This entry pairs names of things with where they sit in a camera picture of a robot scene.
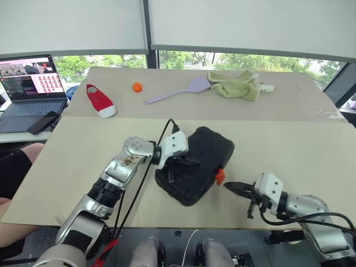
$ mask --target purple spatula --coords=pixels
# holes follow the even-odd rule
[[[189,82],[188,88],[186,90],[169,93],[169,94],[164,95],[164,96],[157,96],[157,97],[154,97],[154,98],[150,98],[150,99],[146,100],[144,103],[145,104],[154,103],[154,102],[160,101],[162,99],[165,99],[167,97],[174,96],[174,95],[176,95],[178,93],[185,93],[185,92],[200,93],[200,92],[208,89],[210,86],[211,85],[207,81],[206,78],[204,78],[202,76],[198,76],[198,77],[196,77],[195,79],[193,79],[193,80],[191,80]]]

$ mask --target window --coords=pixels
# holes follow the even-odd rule
[[[245,70],[307,73],[322,90],[344,62],[309,58],[213,52],[159,51],[160,68],[185,70]]]
[[[79,85],[93,66],[146,68],[145,55],[63,56],[53,58],[65,88]]]

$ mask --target laptop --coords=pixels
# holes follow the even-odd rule
[[[12,102],[0,116],[0,133],[26,132],[50,111],[61,114],[67,103],[51,55],[1,58],[0,81]]]

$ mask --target white wire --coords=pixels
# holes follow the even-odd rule
[[[185,247],[185,251],[184,251],[184,256],[183,256],[183,261],[182,261],[182,267],[184,266],[185,254],[187,253],[187,248],[188,248],[188,246],[189,246],[190,239],[193,237],[193,235],[194,235],[198,230],[199,230],[199,229],[196,229],[196,230],[190,235],[190,237],[189,237],[187,246]]]

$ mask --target black phone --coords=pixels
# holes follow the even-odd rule
[[[27,131],[32,133],[33,135],[36,135],[40,133],[42,130],[44,130],[47,126],[51,125],[58,117],[59,117],[58,113],[54,111],[50,111],[42,118],[40,118],[38,121],[36,121],[31,127],[29,127]]]

